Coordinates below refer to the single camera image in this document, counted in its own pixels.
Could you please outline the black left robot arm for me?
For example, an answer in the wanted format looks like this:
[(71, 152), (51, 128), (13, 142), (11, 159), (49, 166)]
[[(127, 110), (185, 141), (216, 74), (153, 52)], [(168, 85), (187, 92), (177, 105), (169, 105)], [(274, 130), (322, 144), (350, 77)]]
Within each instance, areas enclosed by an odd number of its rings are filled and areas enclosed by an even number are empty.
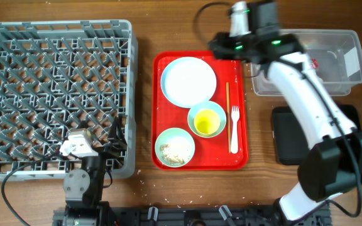
[(102, 201), (105, 175), (112, 176), (106, 161), (119, 156), (128, 147), (121, 130), (121, 119), (115, 117), (111, 124), (105, 146), (94, 148), (93, 134), (86, 123), (69, 133), (60, 147), (65, 155), (74, 155), (81, 160), (81, 167), (69, 171), (63, 179), (65, 210), (55, 211), (53, 225), (120, 225), (109, 202)]

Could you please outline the light blue food bowl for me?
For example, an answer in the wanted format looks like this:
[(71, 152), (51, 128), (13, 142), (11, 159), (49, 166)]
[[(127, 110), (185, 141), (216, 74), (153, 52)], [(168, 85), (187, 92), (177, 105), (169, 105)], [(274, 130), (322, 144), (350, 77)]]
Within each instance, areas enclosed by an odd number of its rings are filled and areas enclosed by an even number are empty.
[(195, 142), (187, 131), (173, 127), (164, 130), (157, 137), (154, 150), (161, 164), (170, 168), (179, 168), (192, 160)]

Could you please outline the red ketchup sachet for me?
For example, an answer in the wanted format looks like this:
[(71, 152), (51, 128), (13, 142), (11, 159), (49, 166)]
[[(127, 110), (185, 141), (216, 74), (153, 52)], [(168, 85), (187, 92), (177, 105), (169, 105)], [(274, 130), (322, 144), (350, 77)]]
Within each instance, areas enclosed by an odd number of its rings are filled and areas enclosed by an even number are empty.
[(311, 67), (312, 67), (313, 69), (317, 70), (318, 67), (319, 67), (319, 64), (318, 64), (317, 60), (316, 60), (315, 58), (313, 58), (313, 59), (311, 59), (311, 61), (312, 61)]

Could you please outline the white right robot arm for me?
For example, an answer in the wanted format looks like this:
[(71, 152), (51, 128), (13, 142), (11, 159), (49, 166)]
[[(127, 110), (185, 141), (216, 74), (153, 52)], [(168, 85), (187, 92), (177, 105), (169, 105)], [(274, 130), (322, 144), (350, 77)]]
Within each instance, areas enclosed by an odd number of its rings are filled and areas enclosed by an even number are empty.
[(218, 33), (209, 42), (217, 59), (265, 66), (307, 140), (309, 153), (297, 170), (298, 183), (275, 200), (269, 222), (294, 225), (324, 205), (349, 217), (362, 209), (362, 129), (343, 114), (320, 83), (312, 60), (293, 34), (240, 38)]

